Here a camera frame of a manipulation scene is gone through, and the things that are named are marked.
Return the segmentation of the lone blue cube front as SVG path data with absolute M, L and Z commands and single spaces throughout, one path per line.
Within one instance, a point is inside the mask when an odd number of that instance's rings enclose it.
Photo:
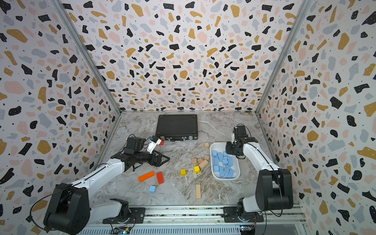
M 149 192 L 150 193 L 155 193 L 156 192 L 156 186 L 150 186 L 149 187 Z

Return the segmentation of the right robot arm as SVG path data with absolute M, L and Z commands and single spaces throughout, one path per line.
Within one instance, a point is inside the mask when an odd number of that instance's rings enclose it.
M 238 159 L 249 159 L 258 173 L 255 194 L 241 198 L 237 203 L 237 217 L 240 221 L 256 221 L 256 214 L 276 210 L 281 211 L 276 214 L 280 217 L 284 210 L 293 208 L 290 171 L 280 168 L 267 156 L 245 125 L 234 127 L 232 140 L 226 143 L 225 151 Z

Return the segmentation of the white plastic tray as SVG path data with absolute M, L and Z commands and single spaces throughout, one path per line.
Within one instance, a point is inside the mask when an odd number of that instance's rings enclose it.
M 210 146 L 210 165 L 216 180 L 231 181 L 240 176 L 238 158 L 226 152 L 226 143 L 213 143 Z

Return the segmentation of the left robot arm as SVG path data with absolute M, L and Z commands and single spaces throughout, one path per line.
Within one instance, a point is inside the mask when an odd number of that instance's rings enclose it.
M 90 204 L 90 199 L 103 186 L 128 169 L 141 166 L 160 167 L 170 158 L 155 150 L 161 139 L 152 136 L 149 139 L 130 135 L 123 148 L 107 162 L 83 178 L 70 184 L 56 185 L 49 194 L 50 202 L 44 217 L 43 226 L 37 228 L 46 232 L 61 231 L 69 235 L 80 233 L 88 224 L 107 220 L 109 223 L 128 223 L 135 216 L 131 214 L 129 203 L 112 198 L 102 205 Z

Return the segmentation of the blue block top cluster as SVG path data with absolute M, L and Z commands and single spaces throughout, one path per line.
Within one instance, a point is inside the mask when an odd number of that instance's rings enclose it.
M 224 178 L 225 176 L 226 176 L 226 174 L 225 174 L 225 171 L 224 171 L 224 167 L 220 166 L 219 167 L 219 177 Z

